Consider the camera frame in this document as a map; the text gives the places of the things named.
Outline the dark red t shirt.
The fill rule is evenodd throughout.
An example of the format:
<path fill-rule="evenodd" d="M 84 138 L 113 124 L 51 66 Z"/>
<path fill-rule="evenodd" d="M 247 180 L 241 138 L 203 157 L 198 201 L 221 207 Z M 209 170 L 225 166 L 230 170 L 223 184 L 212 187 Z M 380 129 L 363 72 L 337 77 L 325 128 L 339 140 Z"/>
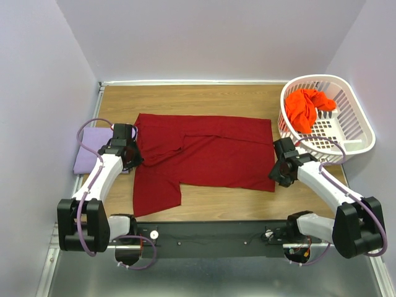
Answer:
<path fill-rule="evenodd" d="M 136 217 L 181 205 L 181 184 L 274 192 L 271 122 L 234 116 L 138 115 Z"/>

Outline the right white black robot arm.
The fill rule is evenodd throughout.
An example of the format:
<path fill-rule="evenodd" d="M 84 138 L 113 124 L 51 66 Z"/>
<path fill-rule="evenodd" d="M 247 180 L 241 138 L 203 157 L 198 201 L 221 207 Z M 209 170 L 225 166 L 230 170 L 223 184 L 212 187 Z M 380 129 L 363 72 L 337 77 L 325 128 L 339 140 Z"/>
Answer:
<path fill-rule="evenodd" d="M 333 177 L 302 141 L 281 138 L 273 142 L 277 161 L 269 178 L 289 187 L 299 181 L 312 189 L 334 212 L 333 219 L 311 211 L 289 215 L 285 236 L 294 243 L 306 236 L 333 245 L 346 259 L 364 254 L 379 257 L 388 248 L 382 206 L 375 197 L 363 197 Z"/>

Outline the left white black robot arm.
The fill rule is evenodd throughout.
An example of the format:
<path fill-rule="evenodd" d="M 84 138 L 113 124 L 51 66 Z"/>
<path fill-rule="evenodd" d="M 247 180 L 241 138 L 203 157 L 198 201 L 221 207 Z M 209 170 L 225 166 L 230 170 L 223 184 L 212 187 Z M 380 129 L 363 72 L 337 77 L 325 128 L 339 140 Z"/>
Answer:
<path fill-rule="evenodd" d="M 112 136 L 96 150 L 82 143 L 83 128 L 77 133 L 80 146 L 97 159 L 82 187 L 57 206 L 59 247 L 63 251 L 82 251 L 93 257 L 106 251 L 115 239 L 123 244 L 136 240 L 134 216 L 107 217 L 103 203 L 115 179 L 144 160 L 137 146 L 138 129 L 132 124 L 113 124 L 111 130 Z"/>

